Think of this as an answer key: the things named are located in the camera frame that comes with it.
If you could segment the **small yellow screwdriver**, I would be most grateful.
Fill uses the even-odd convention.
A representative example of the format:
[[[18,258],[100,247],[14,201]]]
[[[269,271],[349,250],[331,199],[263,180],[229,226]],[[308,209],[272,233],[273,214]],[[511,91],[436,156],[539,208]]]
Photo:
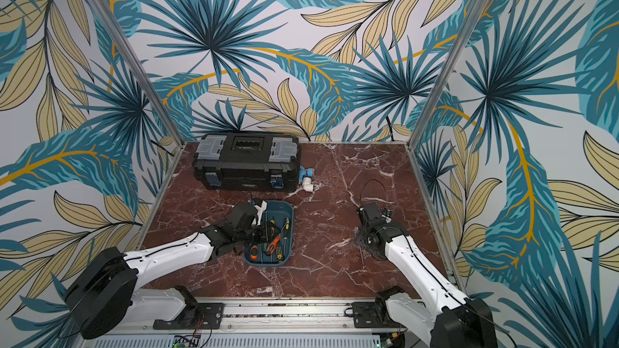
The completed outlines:
[[[290,236],[291,220],[289,217],[285,219],[285,224],[282,227],[281,236],[283,240],[287,240]]]

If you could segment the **orange precision screwdriver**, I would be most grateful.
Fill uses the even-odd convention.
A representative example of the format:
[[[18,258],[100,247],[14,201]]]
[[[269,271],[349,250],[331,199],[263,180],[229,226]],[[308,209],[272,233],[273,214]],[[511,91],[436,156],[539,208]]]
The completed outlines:
[[[277,235],[271,243],[268,244],[268,246],[266,246],[266,248],[264,249],[264,254],[266,254],[267,256],[272,256],[275,252],[276,249],[278,247],[278,244],[280,243],[281,240],[281,234]]]

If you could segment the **yellow-black dotted-grip screwdriver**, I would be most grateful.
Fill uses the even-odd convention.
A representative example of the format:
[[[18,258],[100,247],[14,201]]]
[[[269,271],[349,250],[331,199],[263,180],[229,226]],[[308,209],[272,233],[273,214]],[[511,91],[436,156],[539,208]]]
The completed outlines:
[[[281,263],[285,259],[285,253],[283,247],[281,245],[277,246],[275,250],[275,255],[277,258],[277,262]]]

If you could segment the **orange-black stubby screwdriver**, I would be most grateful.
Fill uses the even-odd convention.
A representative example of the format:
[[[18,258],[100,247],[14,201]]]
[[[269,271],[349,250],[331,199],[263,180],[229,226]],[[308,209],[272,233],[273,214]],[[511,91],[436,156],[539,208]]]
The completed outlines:
[[[251,260],[257,260],[260,255],[260,248],[258,245],[253,245],[250,249]]]

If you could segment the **clear-handled small screwdriver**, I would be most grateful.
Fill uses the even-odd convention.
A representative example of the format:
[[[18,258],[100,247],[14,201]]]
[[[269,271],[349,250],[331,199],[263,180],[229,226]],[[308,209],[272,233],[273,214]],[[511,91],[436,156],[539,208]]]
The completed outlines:
[[[364,244],[362,241],[358,240],[357,238],[354,239],[354,244],[359,249],[360,263],[361,263],[361,266],[364,267],[365,266],[364,264]]]

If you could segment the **white pipe elbow fitting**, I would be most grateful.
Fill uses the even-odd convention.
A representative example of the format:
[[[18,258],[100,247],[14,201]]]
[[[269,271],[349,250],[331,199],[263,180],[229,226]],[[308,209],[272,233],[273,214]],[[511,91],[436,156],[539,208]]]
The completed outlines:
[[[309,177],[305,177],[302,180],[301,186],[302,186],[303,190],[308,192],[308,193],[312,193],[314,191],[314,184],[312,182],[312,179],[309,178]]]

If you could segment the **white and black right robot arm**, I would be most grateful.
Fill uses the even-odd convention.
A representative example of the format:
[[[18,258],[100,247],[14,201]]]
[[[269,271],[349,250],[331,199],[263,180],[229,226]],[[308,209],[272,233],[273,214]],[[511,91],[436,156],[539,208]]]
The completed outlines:
[[[413,285],[420,301],[394,286],[373,302],[354,302],[348,309],[356,328],[409,330],[428,347],[497,347],[496,324],[481,298],[470,298],[448,280],[421,252],[409,232],[393,221],[389,209],[362,203],[356,243],[380,261],[389,261]]]

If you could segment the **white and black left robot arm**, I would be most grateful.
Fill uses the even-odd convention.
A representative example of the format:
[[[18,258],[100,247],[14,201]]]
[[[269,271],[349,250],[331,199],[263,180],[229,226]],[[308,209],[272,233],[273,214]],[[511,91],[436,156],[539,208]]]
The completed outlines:
[[[143,251],[110,247],[99,252],[64,295],[76,333],[90,340],[141,321],[178,322],[196,330],[206,316],[187,288],[152,290],[147,284],[246,245],[267,207],[262,199],[240,203],[215,224],[177,241]]]

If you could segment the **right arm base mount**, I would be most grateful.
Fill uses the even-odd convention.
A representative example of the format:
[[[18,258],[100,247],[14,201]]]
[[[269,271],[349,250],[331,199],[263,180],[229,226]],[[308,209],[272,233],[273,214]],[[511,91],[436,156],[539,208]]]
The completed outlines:
[[[356,329],[391,328],[405,330],[404,325],[395,322],[388,315],[386,301],[390,296],[405,293],[399,286],[394,286],[377,293],[373,301],[356,301],[345,309],[344,316],[352,317]]]

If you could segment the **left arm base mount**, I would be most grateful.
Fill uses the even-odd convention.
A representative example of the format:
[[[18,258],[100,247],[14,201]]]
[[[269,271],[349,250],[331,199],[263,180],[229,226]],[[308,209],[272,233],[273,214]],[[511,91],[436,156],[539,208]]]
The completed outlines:
[[[184,308],[171,321],[157,319],[153,323],[154,330],[203,330],[204,328],[218,330],[222,322],[225,304],[221,302],[199,302],[182,285],[173,287],[182,295]]]

